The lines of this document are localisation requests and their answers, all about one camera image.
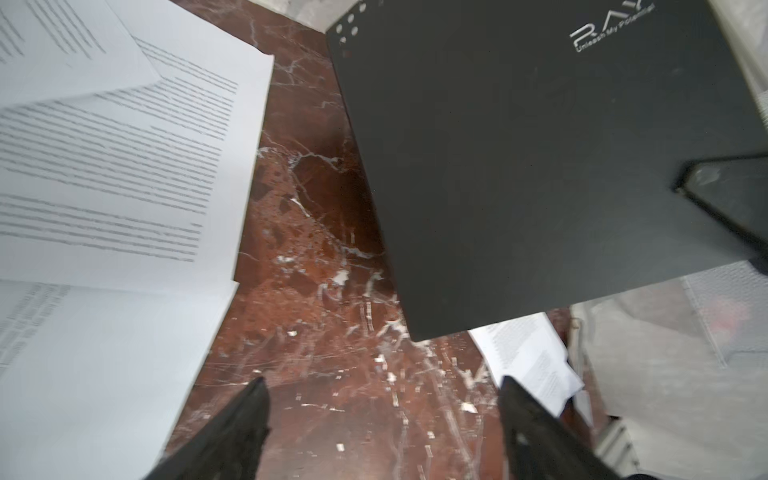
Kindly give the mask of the printed paper stack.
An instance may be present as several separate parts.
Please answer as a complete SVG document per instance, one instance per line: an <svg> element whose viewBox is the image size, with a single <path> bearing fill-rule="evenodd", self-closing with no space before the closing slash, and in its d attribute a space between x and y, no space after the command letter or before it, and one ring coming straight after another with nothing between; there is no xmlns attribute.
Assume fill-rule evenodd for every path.
<svg viewBox="0 0 768 480"><path fill-rule="evenodd" d="M566 347L543 313L475 328L469 335L496 385L515 379L558 417L584 384L568 363Z"/></svg>

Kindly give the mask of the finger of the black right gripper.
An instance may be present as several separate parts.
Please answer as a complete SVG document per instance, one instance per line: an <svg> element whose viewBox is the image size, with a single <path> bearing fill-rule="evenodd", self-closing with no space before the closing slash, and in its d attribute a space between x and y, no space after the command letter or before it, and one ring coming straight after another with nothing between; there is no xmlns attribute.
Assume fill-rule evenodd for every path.
<svg viewBox="0 0 768 480"><path fill-rule="evenodd" d="M767 156L691 162L676 192L758 254L767 253Z"/></svg>

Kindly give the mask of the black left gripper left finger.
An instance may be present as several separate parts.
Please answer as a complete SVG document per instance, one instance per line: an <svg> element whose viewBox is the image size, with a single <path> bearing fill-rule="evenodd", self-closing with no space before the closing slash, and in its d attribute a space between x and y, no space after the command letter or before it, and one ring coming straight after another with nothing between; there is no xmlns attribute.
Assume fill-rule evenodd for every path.
<svg viewBox="0 0 768 480"><path fill-rule="evenodd" d="M269 416L266 382L256 378L146 480L254 480L270 433Z"/></svg>

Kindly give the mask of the black file folder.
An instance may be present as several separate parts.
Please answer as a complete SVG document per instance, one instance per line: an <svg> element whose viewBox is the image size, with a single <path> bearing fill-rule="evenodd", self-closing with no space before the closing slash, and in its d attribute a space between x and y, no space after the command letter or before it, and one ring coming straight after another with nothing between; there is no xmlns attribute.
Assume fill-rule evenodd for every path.
<svg viewBox="0 0 768 480"><path fill-rule="evenodd" d="M707 1L359 1L326 32L410 337L753 258L677 190L767 132Z"/></svg>

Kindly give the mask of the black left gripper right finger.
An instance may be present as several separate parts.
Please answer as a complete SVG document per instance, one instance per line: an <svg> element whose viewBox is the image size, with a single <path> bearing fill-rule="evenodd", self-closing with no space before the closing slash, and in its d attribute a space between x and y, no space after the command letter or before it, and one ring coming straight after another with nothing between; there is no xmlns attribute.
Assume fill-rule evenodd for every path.
<svg viewBox="0 0 768 480"><path fill-rule="evenodd" d="M511 478L620 479L510 376L499 389L499 413Z"/></svg>

